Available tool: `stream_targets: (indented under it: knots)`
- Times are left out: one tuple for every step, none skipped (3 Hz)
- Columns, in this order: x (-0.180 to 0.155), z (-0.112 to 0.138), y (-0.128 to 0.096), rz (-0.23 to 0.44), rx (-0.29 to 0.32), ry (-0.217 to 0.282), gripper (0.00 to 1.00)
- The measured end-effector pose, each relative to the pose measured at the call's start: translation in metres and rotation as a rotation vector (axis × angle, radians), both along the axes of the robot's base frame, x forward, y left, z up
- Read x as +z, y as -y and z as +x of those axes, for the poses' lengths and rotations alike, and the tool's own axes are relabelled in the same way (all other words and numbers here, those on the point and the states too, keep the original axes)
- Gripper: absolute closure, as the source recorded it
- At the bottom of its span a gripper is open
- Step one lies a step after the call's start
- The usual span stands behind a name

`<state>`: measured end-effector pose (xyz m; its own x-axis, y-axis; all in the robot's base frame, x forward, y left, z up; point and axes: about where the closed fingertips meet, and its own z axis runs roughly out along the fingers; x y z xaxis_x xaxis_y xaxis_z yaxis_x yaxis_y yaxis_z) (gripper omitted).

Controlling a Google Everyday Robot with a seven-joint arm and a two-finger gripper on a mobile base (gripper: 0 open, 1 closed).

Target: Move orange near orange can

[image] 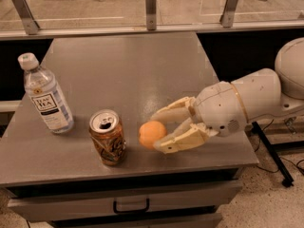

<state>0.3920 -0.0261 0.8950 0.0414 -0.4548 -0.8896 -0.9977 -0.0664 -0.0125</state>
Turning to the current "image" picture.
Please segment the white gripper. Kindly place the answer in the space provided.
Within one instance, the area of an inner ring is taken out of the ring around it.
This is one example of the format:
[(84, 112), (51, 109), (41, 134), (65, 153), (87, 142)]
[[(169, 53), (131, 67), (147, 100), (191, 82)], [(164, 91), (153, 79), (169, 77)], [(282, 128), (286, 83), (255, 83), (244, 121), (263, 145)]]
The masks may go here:
[[(194, 123), (190, 118), (195, 112), (202, 123)], [(153, 147), (164, 154), (199, 147), (217, 135), (227, 137), (242, 131), (247, 124), (238, 92), (227, 82), (206, 87), (196, 100), (194, 97), (178, 99), (158, 110), (150, 120), (163, 124), (184, 121), (172, 133), (153, 143)]]

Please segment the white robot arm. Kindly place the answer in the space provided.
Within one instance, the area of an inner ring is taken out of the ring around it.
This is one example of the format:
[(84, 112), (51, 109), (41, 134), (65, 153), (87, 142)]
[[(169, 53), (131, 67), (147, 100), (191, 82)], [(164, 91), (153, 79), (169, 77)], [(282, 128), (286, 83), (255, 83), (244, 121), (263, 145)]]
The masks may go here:
[(231, 83), (221, 81), (196, 97), (184, 97), (151, 116), (162, 124), (177, 123), (152, 146), (175, 153), (227, 137), (261, 119), (291, 118), (304, 111), (304, 38), (284, 45), (273, 69), (263, 68)]

